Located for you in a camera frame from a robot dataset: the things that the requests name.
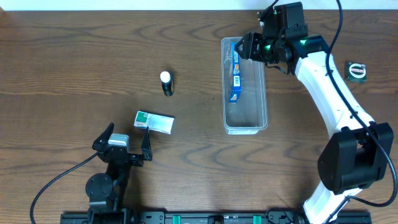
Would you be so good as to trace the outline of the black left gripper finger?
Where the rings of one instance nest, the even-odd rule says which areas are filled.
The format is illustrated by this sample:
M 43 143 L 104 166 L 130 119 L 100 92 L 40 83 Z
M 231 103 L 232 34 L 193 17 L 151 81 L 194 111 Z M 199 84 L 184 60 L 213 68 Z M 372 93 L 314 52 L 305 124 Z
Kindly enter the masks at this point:
M 144 137 L 141 144 L 142 156 L 145 161 L 152 160 L 152 148 L 150 145 L 149 127 L 146 127 Z
M 103 146 L 106 146 L 113 130 L 114 123 L 110 123 L 109 126 L 93 141 L 92 149 L 102 149 Z

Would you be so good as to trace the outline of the blue Kool Fever box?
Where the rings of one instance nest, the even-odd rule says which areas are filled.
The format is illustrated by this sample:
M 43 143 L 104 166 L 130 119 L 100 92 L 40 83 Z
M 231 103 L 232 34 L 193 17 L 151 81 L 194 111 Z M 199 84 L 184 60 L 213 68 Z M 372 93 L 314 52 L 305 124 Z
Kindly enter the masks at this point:
M 235 50 L 236 42 L 230 45 L 229 63 L 229 102 L 236 103 L 242 92 L 240 56 Z

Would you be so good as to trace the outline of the green round tin box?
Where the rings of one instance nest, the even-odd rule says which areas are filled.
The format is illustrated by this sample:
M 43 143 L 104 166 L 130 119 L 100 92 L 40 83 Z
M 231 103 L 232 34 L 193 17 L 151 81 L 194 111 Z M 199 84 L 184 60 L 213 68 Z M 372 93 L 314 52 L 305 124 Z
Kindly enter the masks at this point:
M 365 83 L 367 81 L 365 64 L 347 61 L 345 63 L 345 80 L 355 83 Z

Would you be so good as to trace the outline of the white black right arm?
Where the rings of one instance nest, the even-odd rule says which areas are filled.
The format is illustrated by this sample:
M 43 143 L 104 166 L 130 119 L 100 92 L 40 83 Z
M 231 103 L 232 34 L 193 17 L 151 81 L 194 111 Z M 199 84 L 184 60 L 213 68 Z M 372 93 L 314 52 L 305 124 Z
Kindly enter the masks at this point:
M 343 207 L 381 180 L 394 165 L 389 156 L 394 133 L 377 123 L 351 94 L 335 67 L 332 45 L 310 35 L 301 2 L 272 3 L 258 12 L 261 33 L 221 41 L 224 129 L 228 134 L 255 134 L 267 126 L 265 68 L 287 65 L 306 87 L 328 131 L 318 158 L 320 183 L 295 210 L 265 214 L 168 214 L 166 223 L 370 223 L 368 213 Z

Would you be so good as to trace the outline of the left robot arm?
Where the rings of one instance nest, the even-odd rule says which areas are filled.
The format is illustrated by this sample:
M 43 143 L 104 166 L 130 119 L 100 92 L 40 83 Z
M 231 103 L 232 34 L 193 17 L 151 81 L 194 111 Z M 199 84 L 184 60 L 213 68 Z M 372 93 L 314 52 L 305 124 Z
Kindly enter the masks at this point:
M 121 206 L 130 175 L 131 167 L 141 167 L 144 156 L 129 152 L 129 136 L 114 134 L 114 124 L 110 123 L 105 131 L 93 142 L 96 156 L 107 163 L 104 173 L 91 176 L 85 186 L 89 197 L 89 224 L 134 222 L 134 215 L 128 208 Z

